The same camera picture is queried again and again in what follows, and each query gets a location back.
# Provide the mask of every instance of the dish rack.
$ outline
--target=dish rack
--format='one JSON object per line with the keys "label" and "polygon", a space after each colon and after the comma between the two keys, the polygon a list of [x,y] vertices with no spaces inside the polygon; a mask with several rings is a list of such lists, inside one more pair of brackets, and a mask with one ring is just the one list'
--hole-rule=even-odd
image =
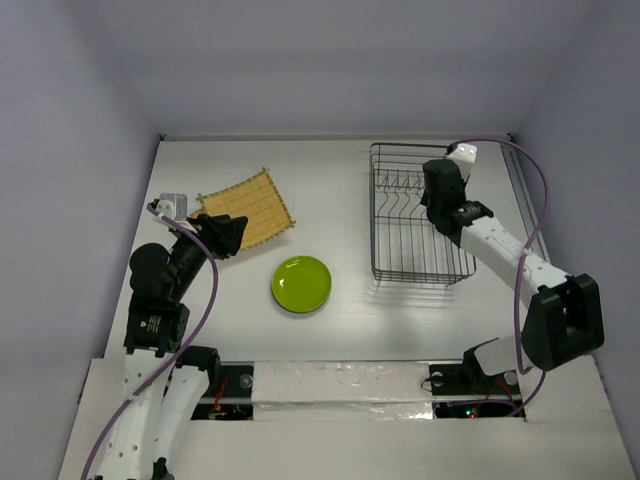
{"label": "dish rack", "polygon": [[422,165],[445,151],[442,145],[371,145],[371,269],[376,280],[453,285],[475,273],[475,257],[440,234],[420,204]]}

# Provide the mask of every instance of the plate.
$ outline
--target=plate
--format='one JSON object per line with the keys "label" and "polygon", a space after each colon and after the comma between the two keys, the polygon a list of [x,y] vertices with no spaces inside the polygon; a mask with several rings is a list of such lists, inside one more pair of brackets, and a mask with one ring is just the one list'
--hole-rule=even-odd
{"label": "plate", "polygon": [[273,274],[271,291],[276,302],[294,313],[309,313],[320,308],[331,293],[331,273],[314,257],[292,257]]}

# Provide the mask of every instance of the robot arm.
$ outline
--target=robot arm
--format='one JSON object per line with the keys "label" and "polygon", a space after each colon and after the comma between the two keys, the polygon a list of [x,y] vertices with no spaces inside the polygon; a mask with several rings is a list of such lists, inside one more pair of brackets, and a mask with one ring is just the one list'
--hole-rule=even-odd
{"label": "robot arm", "polygon": [[[176,194],[161,195],[152,207],[162,213],[161,222],[170,218],[219,259],[240,249],[247,217],[187,219],[186,196]],[[177,240],[170,251],[146,244],[129,261],[133,294],[124,341],[121,414],[111,426],[95,480],[172,478],[171,458],[195,405],[210,385],[220,384],[216,349],[181,347],[189,309],[180,301],[207,255],[184,233],[172,233]],[[175,368],[166,368],[134,401],[134,392],[176,355]]]}
{"label": "robot arm", "polygon": [[[443,159],[426,162],[421,203],[440,233],[514,288],[524,245],[491,210],[466,198],[475,151],[471,145],[459,144]],[[548,371],[599,348],[604,329],[596,282],[586,274],[571,276],[532,252],[525,253],[520,300],[528,306],[521,336],[526,361]],[[483,373],[513,370],[515,344],[511,336],[477,347],[475,359]]]}

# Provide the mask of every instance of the purple cable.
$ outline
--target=purple cable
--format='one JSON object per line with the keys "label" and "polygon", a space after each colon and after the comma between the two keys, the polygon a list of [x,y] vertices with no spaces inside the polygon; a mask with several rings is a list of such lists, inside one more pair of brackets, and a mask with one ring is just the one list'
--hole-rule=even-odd
{"label": "purple cable", "polygon": [[[540,229],[542,228],[542,223],[544,222],[545,216],[547,214],[547,206],[549,205],[549,183],[547,181],[547,176],[542,171],[538,162],[536,162],[531,154],[527,152],[520,145],[517,145],[509,140],[503,140],[502,138],[493,138],[493,137],[471,137],[465,138],[462,140],[458,140],[453,142],[449,147],[458,145],[460,143],[473,143],[473,142],[494,142],[499,143],[501,145],[506,145],[508,147],[514,148],[518,152],[522,153],[529,162],[535,167],[535,169],[540,174],[540,179],[542,180],[542,185],[544,187],[544,203],[542,204],[542,212],[540,212],[540,219],[538,220],[538,224],[527,238],[527,241],[524,244],[523,250],[528,250],[533,245],[536,237],[540,233]],[[516,340],[516,359],[518,361],[518,371],[521,375],[526,375],[529,373],[531,368],[524,368],[522,364],[522,340],[520,333],[520,292],[522,291],[522,276],[524,273],[524,263],[527,259],[526,253],[523,253],[520,256],[520,260],[518,261],[518,269],[516,270],[516,284],[513,288],[513,330],[514,336]]]}
{"label": "purple cable", "polygon": [[[155,208],[153,208],[151,204],[147,205],[147,210],[152,214],[154,214],[156,217],[161,216],[160,212],[158,212]],[[164,217],[163,220],[167,222],[169,225],[171,225],[173,228],[178,230],[180,233],[190,238],[191,241],[195,243],[205,253],[205,255],[207,256],[207,259],[209,260],[209,262],[211,262],[211,266],[213,267],[213,290],[211,292],[211,298],[209,299],[209,303],[207,304],[207,307],[204,309],[204,313],[202,314],[202,319],[196,325],[196,328],[193,329],[193,332],[191,332],[191,335],[187,337],[187,339],[184,341],[182,346],[176,351],[176,353],[174,353],[171,357],[169,357],[169,359],[166,362],[160,365],[155,372],[153,372],[144,382],[142,382],[142,384],[136,390],[134,390],[133,392],[134,397],[137,397],[142,392],[144,392],[149,387],[149,385],[151,385],[154,382],[156,378],[162,375],[162,373],[165,370],[167,370],[171,365],[173,365],[175,361],[178,359],[178,357],[182,355],[182,353],[184,353],[184,351],[187,348],[189,348],[193,340],[196,338],[196,335],[200,333],[200,330],[202,330],[202,327],[207,321],[207,318],[211,313],[211,309],[213,308],[213,303],[216,299],[216,295],[218,293],[218,267],[216,265],[215,257],[213,256],[213,253],[211,253],[209,249],[207,249],[207,247],[204,245],[204,243],[200,241],[198,237],[196,237],[193,233],[191,233],[189,230],[184,228],[179,223],[176,223],[173,220],[166,217]],[[98,435],[98,438],[94,443],[93,448],[89,453],[89,456],[87,457],[87,461],[84,465],[84,469],[82,470],[81,480],[87,480],[87,478],[89,477],[89,470],[91,470],[91,465],[93,464],[94,460],[96,459],[96,456],[98,455],[98,450],[100,449],[100,445],[102,445],[102,442],[104,442],[104,439],[109,434],[109,431],[111,430],[111,428],[113,428],[113,425],[118,421],[118,418],[120,418],[120,416],[124,413],[124,411],[127,409],[129,405],[131,405],[131,400],[129,399],[122,402],[122,405],[118,407],[116,412],[111,416],[111,418],[105,425],[102,432],[100,432],[100,435]]]}

